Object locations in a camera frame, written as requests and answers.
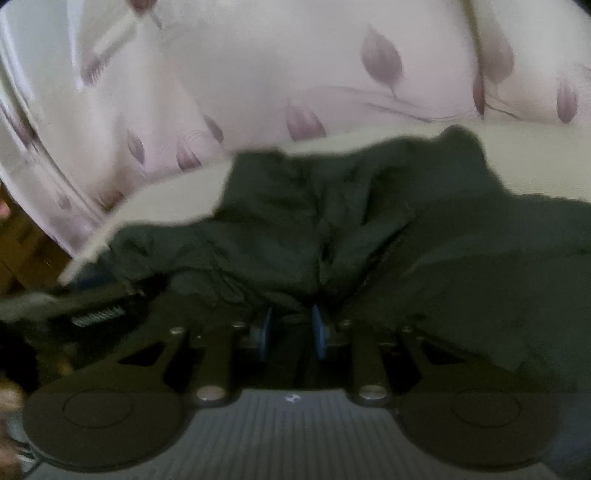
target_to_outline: wrinkled fabric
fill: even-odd
[[[510,194],[475,137],[450,128],[347,155],[242,154],[211,218],[128,227],[81,276],[170,276],[125,344],[235,321],[228,305],[247,319],[322,302],[378,330],[418,325],[562,393],[546,461],[583,478],[590,252],[591,205]]]
[[[589,1],[489,0],[471,5],[487,119],[587,128],[591,122]]]
[[[459,0],[12,0],[0,60],[0,145],[34,160],[2,155],[0,179],[71,255],[138,189],[237,149],[479,118]]]

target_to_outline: white fabric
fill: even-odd
[[[225,152],[478,117],[461,1],[11,0],[0,71],[35,138],[0,179],[74,254],[136,189]]]
[[[325,139],[288,144],[289,154],[344,153],[398,135],[433,137],[447,124],[364,129]],[[584,130],[522,123],[465,124],[483,145],[490,168],[515,193],[547,194],[591,202],[591,138]],[[114,233],[131,223],[176,225],[211,215],[223,192],[231,161],[140,190],[114,212],[60,277],[70,281],[80,267],[106,248]]]
[[[589,124],[591,17],[573,0],[472,5],[482,45],[486,117]]]

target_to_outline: pink fabric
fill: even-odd
[[[0,15],[34,158],[3,175],[71,253],[136,189],[236,150],[480,116],[459,0],[65,0],[33,22],[36,2]]]
[[[591,17],[572,0],[472,4],[486,117],[591,123]]]

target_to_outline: brown wood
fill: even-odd
[[[55,285],[70,257],[3,190],[12,215],[0,223],[0,294]]]

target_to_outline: dark green blanket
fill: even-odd
[[[241,154],[211,218],[128,227],[84,274],[170,275],[177,305],[190,305],[173,323],[228,321],[216,315],[225,303],[246,315],[322,301],[591,391],[589,252],[591,205],[509,194],[477,139],[450,128],[348,155]],[[162,317],[134,337],[167,329]]]

